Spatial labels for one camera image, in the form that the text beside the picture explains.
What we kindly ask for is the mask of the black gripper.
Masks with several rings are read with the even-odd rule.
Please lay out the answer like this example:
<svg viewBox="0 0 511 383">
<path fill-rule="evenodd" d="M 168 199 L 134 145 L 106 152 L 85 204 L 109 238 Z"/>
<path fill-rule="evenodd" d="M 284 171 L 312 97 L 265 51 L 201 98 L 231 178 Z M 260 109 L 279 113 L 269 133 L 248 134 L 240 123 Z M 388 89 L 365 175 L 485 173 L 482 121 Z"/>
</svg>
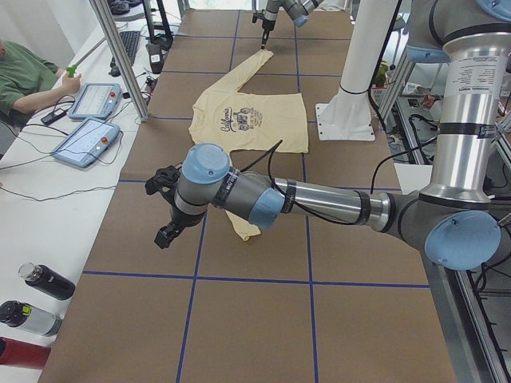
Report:
<svg viewBox="0 0 511 383">
<path fill-rule="evenodd" d="M 275 28 L 275 20 L 269 20 L 269 19 L 263 18 L 262 27 L 263 27 L 263 36 L 261 39 L 260 48 L 265 49 L 266 45 L 267 45 L 268 38 L 269 38 L 269 34 Z"/>
<path fill-rule="evenodd" d="M 198 215 L 191 215 L 174 206 L 171 207 L 170 215 L 171 223 L 161 227 L 154 239 L 154 243 L 160 249 L 168 248 L 185 228 L 196 226 L 204 218 L 204 212 Z"/>
</svg>

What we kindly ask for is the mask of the person's hand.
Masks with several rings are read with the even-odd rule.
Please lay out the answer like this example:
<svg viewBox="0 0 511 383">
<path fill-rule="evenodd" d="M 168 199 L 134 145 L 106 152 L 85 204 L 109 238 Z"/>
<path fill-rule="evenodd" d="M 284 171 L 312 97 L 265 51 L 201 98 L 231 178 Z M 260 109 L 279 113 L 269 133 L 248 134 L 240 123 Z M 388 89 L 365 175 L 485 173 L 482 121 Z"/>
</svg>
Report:
<svg viewBox="0 0 511 383">
<path fill-rule="evenodd" d="M 81 74 L 71 77 L 66 73 L 62 77 L 61 83 L 60 92 L 62 96 L 78 93 L 81 89 Z"/>
</svg>

